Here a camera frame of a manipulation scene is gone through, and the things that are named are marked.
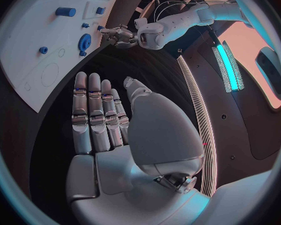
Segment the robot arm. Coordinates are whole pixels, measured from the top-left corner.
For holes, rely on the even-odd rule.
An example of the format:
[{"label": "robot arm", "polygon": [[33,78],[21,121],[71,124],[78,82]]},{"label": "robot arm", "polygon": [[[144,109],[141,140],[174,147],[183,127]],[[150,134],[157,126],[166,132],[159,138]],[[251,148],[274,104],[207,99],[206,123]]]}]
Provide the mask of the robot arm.
[{"label": "robot arm", "polygon": [[157,22],[148,23],[146,18],[136,19],[134,24],[138,29],[137,34],[121,26],[101,29],[100,32],[108,34],[108,39],[114,39],[118,48],[125,49],[138,44],[145,49],[159,50],[168,42],[183,36],[189,28],[210,25],[216,20],[241,21],[250,26],[248,19],[236,3],[214,5],[198,3],[188,11],[164,17]]}]

